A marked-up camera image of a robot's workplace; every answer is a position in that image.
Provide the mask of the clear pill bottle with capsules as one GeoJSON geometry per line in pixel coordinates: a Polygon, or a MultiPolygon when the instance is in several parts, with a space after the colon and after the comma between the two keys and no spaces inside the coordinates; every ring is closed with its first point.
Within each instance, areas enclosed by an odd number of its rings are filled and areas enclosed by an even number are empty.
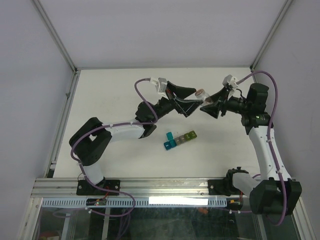
{"type": "Polygon", "coordinates": [[[211,96],[203,88],[197,90],[194,95],[198,100],[202,100],[202,106],[207,106],[213,103],[211,96]]]}

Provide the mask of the multicolour weekly pill organizer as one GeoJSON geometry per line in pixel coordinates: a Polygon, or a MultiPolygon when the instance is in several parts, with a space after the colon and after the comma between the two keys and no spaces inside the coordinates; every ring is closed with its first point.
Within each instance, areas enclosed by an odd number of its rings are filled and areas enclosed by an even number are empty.
{"type": "Polygon", "coordinates": [[[194,130],[187,132],[185,134],[174,137],[172,132],[166,133],[167,141],[163,143],[166,151],[185,144],[189,141],[196,139],[198,136],[194,130]]]}

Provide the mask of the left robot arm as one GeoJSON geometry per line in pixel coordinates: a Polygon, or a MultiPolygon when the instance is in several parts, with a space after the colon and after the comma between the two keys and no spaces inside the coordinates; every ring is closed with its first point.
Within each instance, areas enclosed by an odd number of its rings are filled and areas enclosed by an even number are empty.
{"type": "Polygon", "coordinates": [[[157,128],[158,120],[171,111],[189,117],[204,102],[202,99],[188,98],[196,93],[195,88],[177,86],[165,78],[139,79],[134,87],[142,82],[156,87],[161,96],[156,104],[142,97],[135,118],[125,122],[105,125],[97,117],[92,117],[69,140],[70,155],[79,164],[88,182],[87,188],[93,194],[100,194],[105,188],[105,177],[99,161],[110,143],[147,138],[157,128]]]}

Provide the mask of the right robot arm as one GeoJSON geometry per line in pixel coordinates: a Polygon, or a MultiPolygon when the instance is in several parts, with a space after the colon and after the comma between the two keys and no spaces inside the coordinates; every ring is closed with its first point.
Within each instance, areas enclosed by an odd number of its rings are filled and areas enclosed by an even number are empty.
{"type": "Polygon", "coordinates": [[[250,209],[257,215],[291,215],[302,193],[302,186],[292,179],[279,154],[271,116],[265,111],[269,88],[260,83],[250,85],[247,96],[229,96],[224,87],[212,95],[211,103],[200,110],[217,119],[226,112],[241,115],[241,124],[253,144],[260,170],[260,181],[240,167],[229,169],[213,185],[225,196],[242,192],[249,198],[250,209]]]}

